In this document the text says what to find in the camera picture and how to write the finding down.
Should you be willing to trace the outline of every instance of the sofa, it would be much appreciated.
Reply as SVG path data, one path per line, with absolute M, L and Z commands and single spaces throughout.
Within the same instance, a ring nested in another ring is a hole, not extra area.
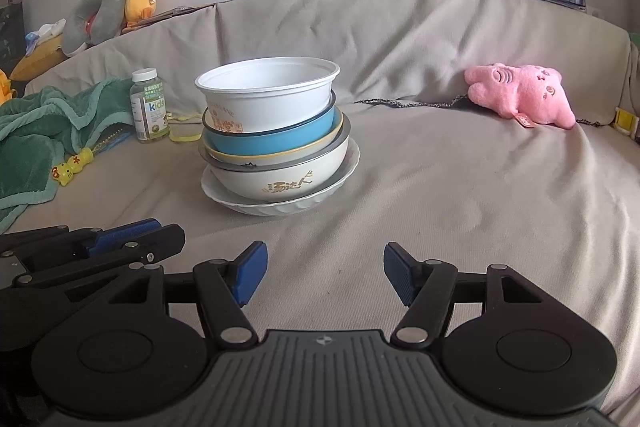
M 618 370 L 604 411 L 640 423 L 640 146 L 608 125 L 618 106 L 640 110 L 628 34 L 539 0 L 233 0 L 82 52 L 27 93 L 53 85 L 73 94 L 154 67 L 168 110 L 191 115 L 206 107 L 199 74 L 282 55 L 339 64 L 337 103 L 360 147 L 353 176 L 317 208 L 234 213 L 201 190 L 196 143 L 128 139 L 9 231 L 155 217 L 186 232 L 182 253 L 162 263 L 169 272 L 262 240 L 270 265 L 245 308 L 258 333 L 389 334 L 404 312 L 383 272 L 389 241 L 461 271 L 508 264 L 609 338 Z M 475 108 L 357 103 L 447 102 L 466 93 L 465 68 L 494 62 L 556 68 L 576 117 L 602 126 L 527 129 Z M 452 327 L 478 314 L 456 306 Z M 194 306 L 174 305 L 172 315 L 196 327 Z

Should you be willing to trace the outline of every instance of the robotic hand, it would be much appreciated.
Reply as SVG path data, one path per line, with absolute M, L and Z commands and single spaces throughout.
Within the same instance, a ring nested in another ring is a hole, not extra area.
M 408 307 L 380 330 L 268 330 L 242 313 L 267 270 L 234 261 L 164 274 L 184 232 L 153 220 L 0 237 L 0 424 L 45 427 L 611 427 L 616 355 L 598 330 L 504 264 L 416 261 L 385 274 Z M 482 315 L 448 335 L 455 303 Z M 194 303 L 204 338 L 168 315 Z M 39 414 L 24 397 L 43 404 Z

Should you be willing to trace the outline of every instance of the green towel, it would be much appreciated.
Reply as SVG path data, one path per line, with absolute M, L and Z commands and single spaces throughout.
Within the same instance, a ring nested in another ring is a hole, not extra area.
M 56 87 L 0 105 L 0 233 L 28 204 L 52 200 L 51 168 L 93 147 L 114 123 L 133 124 L 131 80 L 112 78 L 68 96 Z

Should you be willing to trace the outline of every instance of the bowl rim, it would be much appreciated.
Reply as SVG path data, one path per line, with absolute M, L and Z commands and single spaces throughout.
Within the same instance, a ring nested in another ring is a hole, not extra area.
M 321 158 L 322 156 L 325 156 L 330 152 L 333 152 L 335 149 L 340 147 L 340 145 L 342 145 L 345 140 L 349 139 L 350 134 L 351 134 L 351 121 L 349 120 L 347 115 L 344 115 L 342 120 L 342 127 L 340 128 L 340 132 L 338 133 L 338 136 L 335 137 L 335 139 L 324 149 L 321 149 L 314 154 L 310 154 L 309 156 L 304 156 L 297 160 L 291 160 L 284 163 L 276 163 L 273 165 L 258 165 L 252 169 L 247 169 L 247 167 L 243 167 L 241 165 L 224 163 L 219 160 L 216 160 L 215 158 L 212 158 L 207 152 L 207 149 L 204 147 L 204 142 L 202 139 L 200 139 L 198 142 L 198 152 L 200 153 L 200 156 L 202 156 L 204 161 L 206 161 L 209 165 L 211 165 L 213 168 L 221 169 L 223 171 L 243 172 L 245 174 L 253 173 L 253 172 L 278 171 L 281 169 L 288 169 L 290 167 L 297 167 L 299 165 L 304 165 L 305 163 L 308 163 L 313 160 L 317 160 L 318 158 Z
M 261 202 L 261 201 L 255 201 L 255 203 L 234 203 L 232 201 L 224 201 L 224 203 L 222 201 L 218 201 L 215 200 L 214 198 L 211 198 L 213 201 L 215 201 L 216 203 L 219 204 L 223 204 L 225 206 L 240 206 L 242 208 L 264 208 L 264 207 L 273 207 L 273 206 L 279 206 L 281 204 L 287 204 L 287 203 L 298 203 L 299 201 L 304 201 L 304 200 L 308 200 L 309 198 L 312 198 L 314 196 L 317 196 L 319 194 L 324 194 L 326 191 L 330 190 L 332 187 L 334 187 L 335 185 L 337 185 L 338 183 L 342 182 L 344 183 L 354 172 L 355 169 L 358 167 L 358 165 L 360 164 L 360 147 L 358 147 L 358 144 L 356 143 L 356 140 L 354 140 L 353 138 L 350 137 L 348 145 L 347 145 L 347 154 L 349 153 L 349 149 L 353 148 L 353 150 L 357 153 L 357 158 L 355 160 L 354 165 L 348 169 L 348 171 L 340 177 L 340 179 L 336 180 L 334 183 L 332 183 L 331 185 L 325 187 L 325 188 L 321 188 L 320 190 L 318 190 L 317 192 L 310 192 L 309 194 L 305 194 L 304 196 L 300 196 L 299 198 L 295 198 L 293 200 L 285 200 L 285 201 L 271 201 L 270 203 L 268 202 Z M 211 171 L 211 175 L 213 178 L 216 178 L 216 175 L 213 172 L 213 169 L 211 168 L 210 165 L 207 165 L 206 170 Z
M 328 73 L 325 76 L 321 76 L 319 78 L 313 78 L 312 80 L 305 80 L 304 82 L 298 82 L 297 84 L 287 84 L 286 86 L 271 86 L 271 87 L 248 87 L 246 89 L 238 89 L 237 87 L 234 89 L 222 89 L 220 87 L 209 87 L 204 86 L 202 83 L 203 79 L 207 77 L 207 80 L 211 76 L 216 76 L 219 73 L 226 73 L 227 71 L 232 70 L 241 70 L 244 68 L 253 68 L 255 65 L 260 62 L 261 64 L 272 63 L 272 62 L 280 62 L 283 65 L 288 66 L 304 66 L 304 65 L 315 65 L 324 68 Z M 213 68 L 212 70 L 205 71 L 200 74 L 196 80 L 196 87 L 203 92 L 215 92 L 220 94 L 242 94 L 242 93 L 253 93 L 253 92 L 274 92 L 281 91 L 286 89 L 298 89 L 300 87 L 308 87 L 313 86 L 314 84 L 324 84 L 327 79 L 335 78 L 340 73 L 340 66 L 335 62 L 330 60 L 326 60 L 325 58 L 317 58 L 317 57 L 262 57 L 262 58 L 252 58 L 251 60 L 240 60 L 238 62 L 231 62 L 229 64 L 224 64 L 217 68 Z
M 321 138 L 318 138 L 316 141 L 313 141 L 313 142 L 308 143 L 306 145 L 301 145 L 300 147 L 296 147 L 295 149 L 289 149 L 289 150 L 281 151 L 281 152 L 272 152 L 271 154 L 256 154 L 256 155 L 247 156 L 247 155 L 227 154 L 226 152 L 220 152 L 217 149 L 213 149 L 213 147 L 209 146 L 206 142 L 203 141 L 202 143 L 204 145 L 204 148 L 207 150 L 207 152 L 209 152 L 209 154 L 211 156 L 213 156 L 214 159 L 217 159 L 217 158 L 214 156 L 213 153 L 218 154 L 220 156 L 224 156 L 226 158 L 236 158 L 238 160 L 247 160 L 247 161 L 249 161 L 249 160 L 264 160 L 265 158 L 274 158 L 276 156 L 282 156 L 284 154 L 289 154 L 289 153 L 293 153 L 293 152 L 299 152 L 299 151 L 302 151 L 303 149 L 306 149 L 306 148 L 311 147 L 313 145 L 317 145 L 319 142 L 321 142 L 322 140 L 326 139 L 326 137 L 329 136 L 334 131 L 336 132 L 336 136 L 337 136 L 337 133 L 340 131 L 340 128 L 342 127 L 342 123 L 344 122 L 344 113 L 337 106 L 335 107 L 335 110 L 337 110 L 338 113 L 340 114 L 340 120 L 338 120 L 338 123 L 336 125 L 331 127 L 331 130 L 327 134 L 325 134 Z
M 334 90 L 331 90 L 331 94 L 329 96 L 329 103 L 328 105 L 318 114 L 316 114 L 315 116 L 312 116 L 311 118 L 307 118 L 306 120 L 303 120 L 302 122 L 299 123 L 294 123 L 292 125 L 287 125 L 286 127 L 281 127 L 280 129 L 273 129 L 270 131 L 260 131 L 260 132 L 226 132 L 226 131 L 218 131 L 217 129 L 213 129 L 213 127 L 211 127 L 208 123 L 207 123 L 207 119 L 205 118 L 207 113 L 209 112 L 209 107 L 207 107 L 203 114 L 202 114 L 202 124 L 205 127 L 205 129 L 209 132 L 212 132 L 213 134 L 217 134 L 219 136 L 235 136 L 237 138 L 249 138 L 249 137 L 255 137 L 255 136 L 267 136 L 268 134 L 276 134 L 278 132 L 285 132 L 285 131 L 290 131 L 292 129 L 296 129 L 297 127 L 302 127 L 303 125 L 307 124 L 307 123 L 311 123 L 314 120 L 317 120 L 318 118 L 323 117 L 324 115 L 326 115 L 329 111 L 331 111 L 334 107 L 335 107 L 335 93 Z

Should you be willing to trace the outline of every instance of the yellow rim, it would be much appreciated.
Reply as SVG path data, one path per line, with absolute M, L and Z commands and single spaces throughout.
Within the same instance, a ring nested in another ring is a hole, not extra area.
M 209 144 L 207 144 L 207 142 L 205 142 L 204 140 L 202 141 L 202 143 L 204 144 L 205 149 L 207 150 L 207 152 L 210 153 L 210 155 L 212 155 L 213 157 L 215 157 L 216 155 L 219 156 L 224 156 L 225 158 L 238 158 L 241 160 L 245 160 L 245 159 L 249 159 L 249 158 L 275 158 L 276 156 L 282 156 L 283 154 L 289 154 L 292 152 L 298 152 L 298 151 L 302 151 L 308 147 L 314 146 L 316 144 L 318 144 L 319 142 L 321 142 L 322 140 L 326 139 L 327 136 L 329 136 L 330 134 L 333 134 L 336 131 L 340 131 L 340 127 L 342 127 L 342 122 L 344 121 L 344 115 L 342 114 L 342 111 L 340 111 L 340 109 L 338 108 L 338 111 L 340 112 L 340 120 L 338 121 L 338 124 L 331 130 L 329 131 L 327 134 L 325 134 L 324 136 L 322 136 L 321 138 L 318 138 L 315 142 L 311 142 L 308 143 L 307 145 L 303 145 L 301 147 L 297 147 L 295 149 L 289 149 L 288 151 L 282 151 L 282 152 L 274 152 L 271 154 L 261 154 L 258 156 L 237 156 L 235 154 L 226 154 L 220 151 L 217 151 L 215 149 L 213 149 L 212 147 L 209 146 Z

